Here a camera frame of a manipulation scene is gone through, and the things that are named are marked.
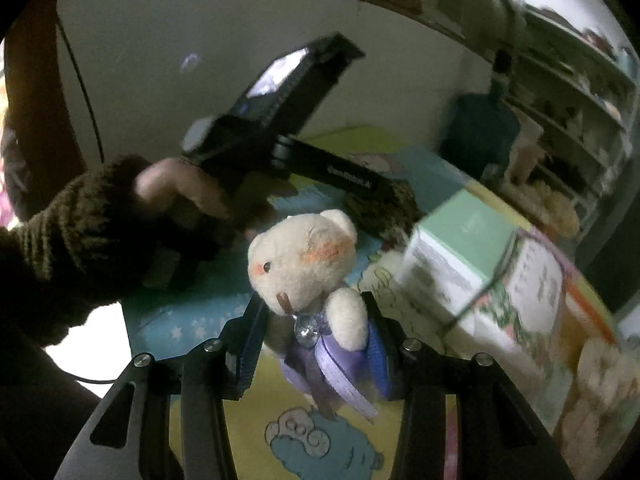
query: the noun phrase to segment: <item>finger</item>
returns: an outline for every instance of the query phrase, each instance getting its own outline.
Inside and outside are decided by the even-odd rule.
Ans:
[[[203,170],[179,161],[175,168],[175,190],[193,202],[204,214],[215,218],[229,218],[225,193],[220,184]]]
[[[271,179],[271,194],[275,196],[295,196],[298,194],[298,189],[288,180],[282,178]]]
[[[167,211],[176,197],[175,184],[168,166],[169,159],[161,160],[136,177],[135,193],[142,202],[144,211],[153,216]]]
[[[257,235],[258,231],[256,229],[247,229],[244,231],[244,239],[249,243],[253,242]]]
[[[234,225],[244,232],[247,229],[261,229],[277,216],[275,209],[268,202],[254,203],[242,211],[234,209]]]

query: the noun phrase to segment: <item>screen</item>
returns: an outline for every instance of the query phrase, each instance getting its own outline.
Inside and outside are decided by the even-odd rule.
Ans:
[[[308,53],[308,48],[301,48],[271,63],[271,66],[247,92],[246,96],[249,98],[258,97],[277,91],[280,85],[282,85],[282,82],[296,69],[300,61],[302,61]]]

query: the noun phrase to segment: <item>brown knitted sleeve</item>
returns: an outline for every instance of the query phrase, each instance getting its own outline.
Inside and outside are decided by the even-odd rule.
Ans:
[[[156,243],[132,192],[147,166],[130,156],[84,174],[27,224],[0,233],[0,270],[11,285],[0,310],[42,346],[139,286]]]

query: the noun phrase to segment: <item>white teddy bear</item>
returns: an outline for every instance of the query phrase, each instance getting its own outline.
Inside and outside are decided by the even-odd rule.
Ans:
[[[353,223],[337,209],[290,216],[254,238],[248,251],[249,279],[280,317],[270,322],[268,346],[282,351],[293,335],[293,316],[324,312],[341,348],[366,347],[366,307],[343,282],[355,264],[356,240]]]

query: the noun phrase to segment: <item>purple ribbon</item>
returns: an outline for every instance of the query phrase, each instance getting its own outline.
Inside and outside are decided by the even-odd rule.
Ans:
[[[326,382],[334,391],[367,420],[372,420],[378,414],[373,405],[356,389],[344,373],[340,365],[334,360],[324,344],[324,337],[315,346],[316,361]]]

